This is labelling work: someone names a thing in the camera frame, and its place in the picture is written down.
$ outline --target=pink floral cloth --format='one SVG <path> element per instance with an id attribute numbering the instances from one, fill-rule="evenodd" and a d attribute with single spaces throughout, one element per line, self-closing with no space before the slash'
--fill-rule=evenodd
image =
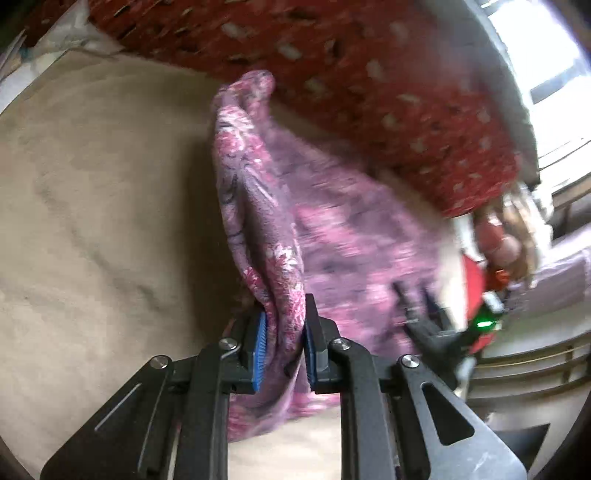
<path id="1" fill-rule="evenodd" d="M 261 390 L 230 400 L 229 438 L 265 432 L 338 398 L 310 393 L 301 365 L 304 293 L 341 334 L 375 354 L 413 350 L 391 283 L 434 284 L 437 226 L 422 225 L 364 173 L 350 145 L 317 148 L 269 116 L 274 79 L 254 71 L 215 99 L 213 153 L 234 260 L 267 313 Z"/>

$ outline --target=beige surface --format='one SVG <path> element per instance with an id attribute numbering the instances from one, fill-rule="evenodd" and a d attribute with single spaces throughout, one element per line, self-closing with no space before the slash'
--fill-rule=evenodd
<path id="1" fill-rule="evenodd" d="M 206 145 L 217 87 L 69 52 L 0 115 L 0 435 L 34 476 L 149 357 L 195 354 L 230 317 Z M 447 303 L 462 297 L 452 243 Z M 291 423 L 230 446 L 230 474 L 336 479 L 339 436 L 334 411 Z"/>

